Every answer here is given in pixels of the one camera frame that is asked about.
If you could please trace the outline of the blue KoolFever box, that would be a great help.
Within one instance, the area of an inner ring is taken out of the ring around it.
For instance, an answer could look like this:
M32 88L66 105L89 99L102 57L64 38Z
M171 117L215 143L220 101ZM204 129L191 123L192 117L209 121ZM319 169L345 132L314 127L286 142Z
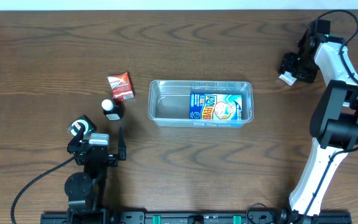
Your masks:
M190 119L241 120L242 96L221 93L192 93Z

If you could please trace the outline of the white green medicine box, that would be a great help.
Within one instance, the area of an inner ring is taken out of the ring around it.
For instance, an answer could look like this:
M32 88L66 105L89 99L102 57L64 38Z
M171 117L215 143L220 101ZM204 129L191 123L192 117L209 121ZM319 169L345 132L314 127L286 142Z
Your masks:
M279 76L279 79L283 80L289 86L292 86L296 82L296 78L293 77L290 72L284 72Z

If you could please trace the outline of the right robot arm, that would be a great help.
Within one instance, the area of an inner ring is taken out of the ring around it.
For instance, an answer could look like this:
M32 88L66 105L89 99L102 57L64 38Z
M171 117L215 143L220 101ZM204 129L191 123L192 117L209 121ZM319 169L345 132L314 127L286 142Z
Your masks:
M289 85L312 83L321 72L326 89L311 117L305 169L275 223L342 223L345 218L322 214L321 203L340 163L358 151L358 74L346 41L330 29L328 20L312 21L298 42L299 51L285 54L278 69Z

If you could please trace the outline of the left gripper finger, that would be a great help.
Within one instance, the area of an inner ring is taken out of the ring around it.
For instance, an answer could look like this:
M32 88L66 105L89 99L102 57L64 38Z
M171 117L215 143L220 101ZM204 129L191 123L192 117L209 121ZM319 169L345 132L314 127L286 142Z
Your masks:
M83 124L71 125L70 132L72 133L73 138L68 143L68 148L80 147L85 132L85 126Z
M127 147L126 147L126 144L125 144L125 141L124 141L124 135L123 135L122 128L119 128L119 137L118 137L117 149L118 149L119 155L126 155Z

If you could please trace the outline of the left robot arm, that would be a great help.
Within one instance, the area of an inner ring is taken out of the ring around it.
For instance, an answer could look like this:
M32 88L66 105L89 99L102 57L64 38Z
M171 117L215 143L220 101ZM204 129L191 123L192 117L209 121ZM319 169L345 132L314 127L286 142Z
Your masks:
M119 161L126 160L126 144L122 129L119 130L117 153L109 153L109 135L93 133L84 138L85 129L68 143L67 151L73 155L77 165L83 166L82 172L69 176L65 182L68 196L67 219L69 224L76 223L117 223L116 215L102 205L109 167L116 167Z

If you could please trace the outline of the red Panadol sachet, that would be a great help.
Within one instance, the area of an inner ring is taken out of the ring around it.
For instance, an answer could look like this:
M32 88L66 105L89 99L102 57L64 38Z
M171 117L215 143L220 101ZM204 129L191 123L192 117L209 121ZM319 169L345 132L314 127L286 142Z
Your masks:
M125 101L135 98L131 79L128 72L108 76L113 101Z

